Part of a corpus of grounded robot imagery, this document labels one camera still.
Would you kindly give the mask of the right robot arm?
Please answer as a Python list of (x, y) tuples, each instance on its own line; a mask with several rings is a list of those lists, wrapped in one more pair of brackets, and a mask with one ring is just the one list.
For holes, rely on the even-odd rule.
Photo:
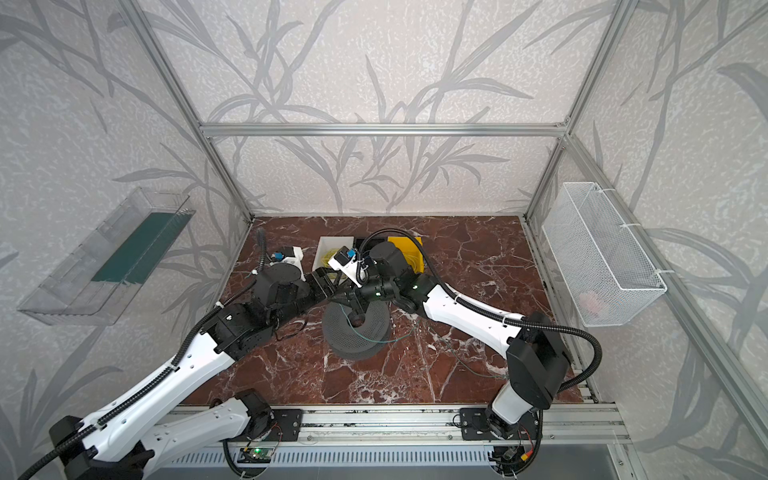
[(527, 420), (542, 423), (541, 413), (551, 407), (570, 368), (561, 333), (548, 317), (540, 312), (523, 316), (470, 299), (436, 276), (416, 272), (390, 241), (375, 245), (366, 260), (343, 247), (329, 266), (350, 279), (352, 307), (390, 301), (405, 312), (456, 328), (505, 357), (507, 381), (486, 408), (481, 432), (508, 439), (525, 430)]

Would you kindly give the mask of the grey perforated spool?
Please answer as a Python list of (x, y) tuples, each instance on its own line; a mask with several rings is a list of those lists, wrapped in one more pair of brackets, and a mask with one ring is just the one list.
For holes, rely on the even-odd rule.
[(324, 339), (331, 351), (347, 360), (372, 358), (391, 340), (391, 316), (386, 302), (372, 302), (364, 315), (350, 307), (329, 304), (322, 317)]

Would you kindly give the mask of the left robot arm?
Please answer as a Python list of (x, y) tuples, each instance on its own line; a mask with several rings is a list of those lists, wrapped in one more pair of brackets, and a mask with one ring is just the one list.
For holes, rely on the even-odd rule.
[(67, 416), (49, 431), (68, 479), (144, 479), (214, 442), (260, 439), (275, 423), (255, 391), (236, 394), (170, 423), (162, 419), (209, 379), (269, 342), (275, 331), (335, 296), (339, 276), (309, 274), (287, 263), (255, 276), (246, 303), (216, 306), (185, 336), (177, 353), (107, 406), (84, 418)]

